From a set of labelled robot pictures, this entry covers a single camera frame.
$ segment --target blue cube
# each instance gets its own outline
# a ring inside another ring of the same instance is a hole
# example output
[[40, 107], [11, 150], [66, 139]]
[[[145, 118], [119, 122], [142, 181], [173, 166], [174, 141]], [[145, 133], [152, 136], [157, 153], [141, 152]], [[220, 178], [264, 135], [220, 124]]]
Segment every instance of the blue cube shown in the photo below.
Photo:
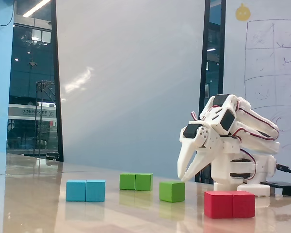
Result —
[[66, 201], [85, 201], [86, 181], [69, 180], [66, 183]]
[[86, 181], [86, 201], [101, 202], [105, 201], [105, 180], [87, 180]]

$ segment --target sign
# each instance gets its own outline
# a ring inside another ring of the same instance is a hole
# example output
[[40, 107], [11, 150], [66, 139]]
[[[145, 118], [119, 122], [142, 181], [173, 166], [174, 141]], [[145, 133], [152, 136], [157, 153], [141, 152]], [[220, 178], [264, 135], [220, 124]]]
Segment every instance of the sign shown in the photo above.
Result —
[[[41, 106], [37, 109], [37, 120], [40, 119]], [[35, 118], [35, 106], [32, 105], [20, 105], [9, 104], [9, 119], [24, 119], [34, 120]], [[42, 108], [42, 120], [56, 120], [56, 108], [45, 107]]]

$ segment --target drawing on whiteboard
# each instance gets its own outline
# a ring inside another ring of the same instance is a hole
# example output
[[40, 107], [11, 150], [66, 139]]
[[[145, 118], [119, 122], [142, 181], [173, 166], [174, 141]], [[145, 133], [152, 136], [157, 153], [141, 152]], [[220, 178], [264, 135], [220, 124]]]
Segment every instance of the drawing on whiteboard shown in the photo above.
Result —
[[251, 16], [251, 12], [249, 8], [244, 6], [242, 3], [241, 6], [237, 8], [235, 15], [237, 20], [247, 21]]
[[245, 98], [280, 129], [284, 153], [291, 152], [291, 20], [247, 23]]

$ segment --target red cube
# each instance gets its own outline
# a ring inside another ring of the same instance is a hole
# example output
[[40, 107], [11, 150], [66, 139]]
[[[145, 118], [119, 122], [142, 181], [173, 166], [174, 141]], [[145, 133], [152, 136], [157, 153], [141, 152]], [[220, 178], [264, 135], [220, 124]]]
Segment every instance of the red cube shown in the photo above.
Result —
[[233, 217], [248, 218], [256, 214], [255, 195], [246, 191], [229, 192], [233, 195]]
[[204, 214], [210, 218], [233, 218], [233, 194], [219, 191], [205, 192]]

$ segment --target yellow sticker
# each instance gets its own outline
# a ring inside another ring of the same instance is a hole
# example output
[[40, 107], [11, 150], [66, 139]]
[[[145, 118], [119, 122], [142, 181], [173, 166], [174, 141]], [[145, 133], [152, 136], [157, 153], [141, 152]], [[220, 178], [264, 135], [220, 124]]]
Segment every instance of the yellow sticker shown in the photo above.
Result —
[[247, 21], [251, 16], [251, 12], [248, 7], [244, 6], [243, 3], [236, 10], [236, 19], [239, 21]]

